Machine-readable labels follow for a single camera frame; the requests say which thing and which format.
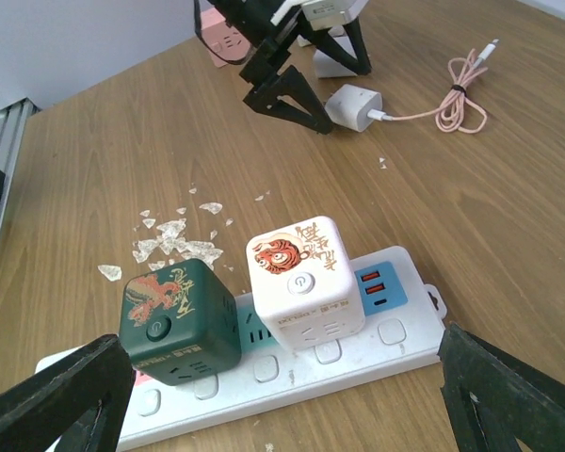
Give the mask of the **pink cube socket adapter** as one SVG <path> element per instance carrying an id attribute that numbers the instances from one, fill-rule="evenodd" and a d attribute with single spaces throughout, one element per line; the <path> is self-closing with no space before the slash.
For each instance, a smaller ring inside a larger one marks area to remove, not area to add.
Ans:
<path id="1" fill-rule="evenodd" d="M 201 13 L 202 38 L 209 48 L 208 54 L 214 65 L 221 68 L 232 60 L 242 60 L 250 51 L 250 43 L 215 9 Z"/>

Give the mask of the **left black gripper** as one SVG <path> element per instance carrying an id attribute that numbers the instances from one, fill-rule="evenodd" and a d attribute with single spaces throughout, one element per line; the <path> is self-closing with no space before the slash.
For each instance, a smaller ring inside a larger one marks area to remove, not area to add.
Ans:
<path id="1" fill-rule="evenodd" d="M 220 0 L 209 4 L 250 43 L 249 53 L 233 62 L 243 66 L 240 75 L 251 84 L 244 103 L 255 113 L 329 134 L 332 120 L 304 75 L 293 65 L 278 74 L 301 30 L 301 1 Z M 300 45 L 315 48 L 316 75 L 368 75 L 372 71 L 358 19 L 301 35 Z"/>

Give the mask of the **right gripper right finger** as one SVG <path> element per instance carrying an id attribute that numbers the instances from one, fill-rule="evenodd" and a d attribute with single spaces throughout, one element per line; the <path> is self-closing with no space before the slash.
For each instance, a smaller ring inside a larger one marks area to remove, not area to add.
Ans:
<path id="1" fill-rule="evenodd" d="M 565 451 L 565 385 L 453 323 L 438 351 L 460 451 Z"/>

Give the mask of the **white cube adapter red print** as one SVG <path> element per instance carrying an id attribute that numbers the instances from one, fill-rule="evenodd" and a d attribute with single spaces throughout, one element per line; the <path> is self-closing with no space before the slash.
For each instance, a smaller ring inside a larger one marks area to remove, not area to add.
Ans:
<path id="1" fill-rule="evenodd" d="M 255 312 L 281 347 L 302 350 L 363 329 L 359 286 L 332 218 L 256 235 L 246 256 Z"/>

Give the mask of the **green dragon cube adapter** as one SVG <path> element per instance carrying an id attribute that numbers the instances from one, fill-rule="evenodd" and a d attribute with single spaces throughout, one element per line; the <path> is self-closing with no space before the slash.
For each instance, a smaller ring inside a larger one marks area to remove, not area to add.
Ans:
<path id="1" fill-rule="evenodd" d="M 137 371 L 168 386 L 228 371 L 242 356 L 234 296 L 197 258 L 125 285 L 119 338 Z"/>

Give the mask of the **white power strip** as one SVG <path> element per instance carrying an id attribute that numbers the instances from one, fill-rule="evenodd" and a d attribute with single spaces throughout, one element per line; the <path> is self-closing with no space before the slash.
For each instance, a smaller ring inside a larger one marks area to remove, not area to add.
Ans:
<path id="1" fill-rule="evenodd" d="M 234 369 L 179 386 L 138 375 L 121 429 L 120 451 L 435 364 L 447 308 L 422 281 L 409 253 L 392 246 L 351 262 L 360 286 L 379 286 L 364 299 L 366 322 L 352 336 L 301 351 L 281 348 L 252 306 L 237 297 L 243 357 Z"/>

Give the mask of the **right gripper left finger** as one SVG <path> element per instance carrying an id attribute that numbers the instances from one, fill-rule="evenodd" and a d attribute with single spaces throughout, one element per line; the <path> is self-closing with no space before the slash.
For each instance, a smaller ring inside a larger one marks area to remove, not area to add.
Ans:
<path id="1" fill-rule="evenodd" d="M 0 451 L 114 451 L 136 380 L 103 335 L 0 395 Z"/>

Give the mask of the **white usb charger plug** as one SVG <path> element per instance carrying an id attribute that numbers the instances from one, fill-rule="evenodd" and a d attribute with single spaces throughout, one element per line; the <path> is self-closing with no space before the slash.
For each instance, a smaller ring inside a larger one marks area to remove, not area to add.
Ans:
<path id="1" fill-rule="evenodd" d="M 373 121 L 383 121 L 382 96 L 379 92 L 345 84 L 325 103 L 331 120 L 354 132 L 363 132 Z"/>

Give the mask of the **white plug adapter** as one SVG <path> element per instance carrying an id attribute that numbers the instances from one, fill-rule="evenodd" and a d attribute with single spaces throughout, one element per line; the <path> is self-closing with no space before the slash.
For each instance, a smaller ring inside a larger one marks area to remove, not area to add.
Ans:
<path id="1" fill-rule="evenodd" d="M 348 51 L 353 57 L 355 57 L 355 52 L 350 43 L 349 37 L 337 36 L 334 40 L 341 45 L 341 47 Z M 334 60 L 330 56 L 327 56 L 320 50 L 316 50 L 313 56 L 313 65 L 315 69 L 315 76 L 318 79 L 325 78 L 344 78 L 344 77 L 355 77 L 356 73 L 352 70 L 346 68 L 338 61 Z"/>

